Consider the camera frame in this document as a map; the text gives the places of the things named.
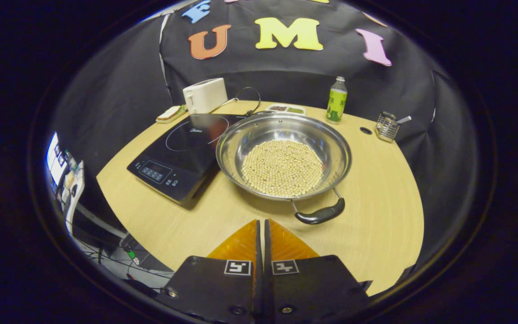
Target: black induction cooktop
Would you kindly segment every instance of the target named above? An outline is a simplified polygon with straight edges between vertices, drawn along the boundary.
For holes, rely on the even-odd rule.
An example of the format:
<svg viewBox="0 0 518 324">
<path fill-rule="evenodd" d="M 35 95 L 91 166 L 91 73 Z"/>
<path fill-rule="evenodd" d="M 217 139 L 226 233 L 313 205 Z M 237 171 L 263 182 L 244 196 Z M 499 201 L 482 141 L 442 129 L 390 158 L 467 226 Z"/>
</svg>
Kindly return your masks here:
<svg viewBox="0 0 518 324">
<path fill-rule="evenodd" d="M 178 203 L 189 201 L 214 168 L 215 148 L 225 130 L 243 115 L 189 115 L 137 156 L 129 170 Z"/>
</svg>

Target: wok handle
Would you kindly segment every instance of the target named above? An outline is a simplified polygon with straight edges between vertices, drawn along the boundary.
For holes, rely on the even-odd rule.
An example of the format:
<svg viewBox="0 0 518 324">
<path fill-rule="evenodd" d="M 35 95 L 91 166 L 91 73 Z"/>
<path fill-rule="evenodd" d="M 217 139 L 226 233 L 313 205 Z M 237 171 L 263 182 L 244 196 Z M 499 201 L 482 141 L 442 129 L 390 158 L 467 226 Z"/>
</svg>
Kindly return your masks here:
<svg viewBox="0 0 518 324">
<path fill-rule="evenodd" d="M 305 224 L 315 225 L 324 223 L 328 220 L 332 220 L 333 218 L 343 213 L 343 209 L 345 209 L 345 199 L 342 198 L 341 195 L 339 195 L 337 189 L 333 188 L 333 191 L 335 191 L 335 193 L 339 197 L 337 203 L 331 207 L 321 208 L 318 211 L 315 211 L 311 214 L 304 214 L 297 211 L 295 203 L 293 202 L 293 200 L 291 200 L 291 204 L 293 205 L 293 209 L 295 210 L 296 219 L 302 221 Z"/>
</svg>

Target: orange letter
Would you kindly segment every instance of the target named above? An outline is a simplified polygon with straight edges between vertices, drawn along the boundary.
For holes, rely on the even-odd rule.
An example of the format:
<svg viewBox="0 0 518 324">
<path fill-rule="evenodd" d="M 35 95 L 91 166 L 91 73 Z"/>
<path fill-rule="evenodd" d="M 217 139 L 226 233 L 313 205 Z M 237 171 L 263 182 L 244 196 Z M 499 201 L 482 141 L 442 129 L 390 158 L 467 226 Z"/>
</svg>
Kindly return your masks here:
<svg viewBox="0 0 518 324">
<path fill-rule="evenodd" d="M 231 25 L 222 25 L 213 28 L 211 31 L 215 33 L 217 43 L 212 49 L 205 49 L 204 41 L 207 31 L 201 31 L 191 35 L 188 39 L 191 42 L 191 56 L 196 59 L 207 59 L 216 57 L 221 54 L 227 47 L 227 30 Z"/>
</svg>

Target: utensil holder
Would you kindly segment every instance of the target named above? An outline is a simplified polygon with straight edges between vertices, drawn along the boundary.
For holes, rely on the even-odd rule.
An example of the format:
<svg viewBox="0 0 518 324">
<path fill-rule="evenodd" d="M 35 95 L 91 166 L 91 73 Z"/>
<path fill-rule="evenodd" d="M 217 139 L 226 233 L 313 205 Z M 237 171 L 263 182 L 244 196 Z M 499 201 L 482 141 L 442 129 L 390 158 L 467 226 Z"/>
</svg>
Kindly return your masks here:
<svg viewBox="0 0 518 324">
<path fill-rule="evenodd" d="M 397 123 L 395 115 L 383 111 L 377 120 L 375 133 L 381 140 L 386 142 L 393 142 L 395 136 L 397 136 L 397 131 L 399 131 L 400 126 L 401 124 Z"/>
</svg>

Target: letter m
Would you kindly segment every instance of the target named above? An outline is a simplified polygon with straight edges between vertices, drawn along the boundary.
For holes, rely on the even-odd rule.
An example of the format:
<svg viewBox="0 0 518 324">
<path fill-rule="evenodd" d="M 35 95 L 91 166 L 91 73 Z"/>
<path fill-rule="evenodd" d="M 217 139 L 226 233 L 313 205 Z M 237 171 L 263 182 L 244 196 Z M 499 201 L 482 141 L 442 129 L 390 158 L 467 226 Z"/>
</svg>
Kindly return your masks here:
<svg viewBox="0 0 518 324">
<path fill-rule="evenodd" d="M 282 24 L 277 18 L 268 17 L 255 20 L 261 29 L 259 43 L 255 45 L 258 49 L 274 49 L 277 43 L 273 41 L 273 36 L 283 47 L 288 47 L 293 39 L 297 41 L 293 44 L 297 49 L 320 51 L 323 45 L 319 43 L 317 37 L 317 25 L 319 21 L 308 18 L 297 18 L 289 27 Z"/>
</svg>

